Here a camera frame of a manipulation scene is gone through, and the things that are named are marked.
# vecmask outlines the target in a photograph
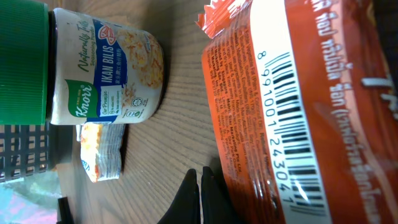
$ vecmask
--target red packaging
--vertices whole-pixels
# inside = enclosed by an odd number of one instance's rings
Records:
[[[398,100],[370,0],[212,1],[198,25],[229,194],[249,223],[398,223]]]

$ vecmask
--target seasoning jar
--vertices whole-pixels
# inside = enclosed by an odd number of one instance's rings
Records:
[[[1,124],[139,123],[155,113],[164,61],[153,35],[28,0],[2,0],[0,19]]]

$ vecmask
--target green jar cap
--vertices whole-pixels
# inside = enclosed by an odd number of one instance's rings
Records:
[[[49,10],[28,0],[0,0],[0,124],[44,124]]]

